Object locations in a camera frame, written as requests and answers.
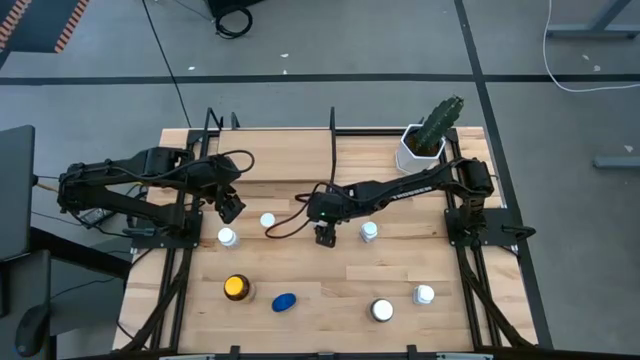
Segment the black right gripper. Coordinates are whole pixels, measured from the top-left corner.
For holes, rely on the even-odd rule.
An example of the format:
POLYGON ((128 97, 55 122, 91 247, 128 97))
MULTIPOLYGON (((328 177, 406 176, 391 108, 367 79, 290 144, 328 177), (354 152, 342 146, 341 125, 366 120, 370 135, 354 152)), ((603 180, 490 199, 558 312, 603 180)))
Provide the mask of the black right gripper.
MULTIPOLYGON (((306 216, 311 222, 326 224, 341 224, 349 222, 349 197, 341 192, 314 192, 308 200, 306 216)), ((329 248, 335 247, 335 227, 333 225, 316 226, 315 242, 329 248)))

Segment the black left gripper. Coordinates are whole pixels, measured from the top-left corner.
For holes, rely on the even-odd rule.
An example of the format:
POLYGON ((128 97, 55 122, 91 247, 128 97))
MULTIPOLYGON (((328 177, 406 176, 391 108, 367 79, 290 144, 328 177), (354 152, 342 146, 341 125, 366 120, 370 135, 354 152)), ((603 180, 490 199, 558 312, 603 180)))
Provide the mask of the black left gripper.
POLYGON ((209 203, 219 203, 221 220, 230 224, 246 207, 231 186, 240 176, 241 171, 230 157, 208 156, 192 167, 192 194, 209 203))

